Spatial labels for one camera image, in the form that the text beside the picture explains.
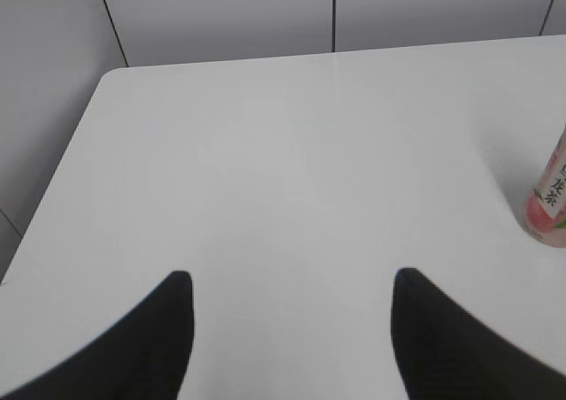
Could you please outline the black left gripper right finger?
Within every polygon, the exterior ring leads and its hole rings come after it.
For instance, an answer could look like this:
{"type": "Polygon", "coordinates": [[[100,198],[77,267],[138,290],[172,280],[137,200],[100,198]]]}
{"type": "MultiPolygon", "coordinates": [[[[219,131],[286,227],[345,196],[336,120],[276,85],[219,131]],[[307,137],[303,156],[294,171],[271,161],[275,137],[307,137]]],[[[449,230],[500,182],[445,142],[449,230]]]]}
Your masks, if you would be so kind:
{"type": "Polygon", "coordinates": [[[391,340],[411,399],[563,399],[565,376],[507,341],[416,268],[394,277],[391,340]]]}

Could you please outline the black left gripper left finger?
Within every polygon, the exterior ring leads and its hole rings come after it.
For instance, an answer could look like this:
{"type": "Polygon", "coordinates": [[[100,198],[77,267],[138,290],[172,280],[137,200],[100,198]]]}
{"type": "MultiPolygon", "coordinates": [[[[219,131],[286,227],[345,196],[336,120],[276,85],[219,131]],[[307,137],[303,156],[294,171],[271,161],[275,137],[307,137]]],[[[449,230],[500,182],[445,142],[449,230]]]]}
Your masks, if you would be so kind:
{"type": "Polygon", "coordinates": [[[176,399],[195,335],[193,283],[174,271],[93,342],[3,399],[176,399]]]}

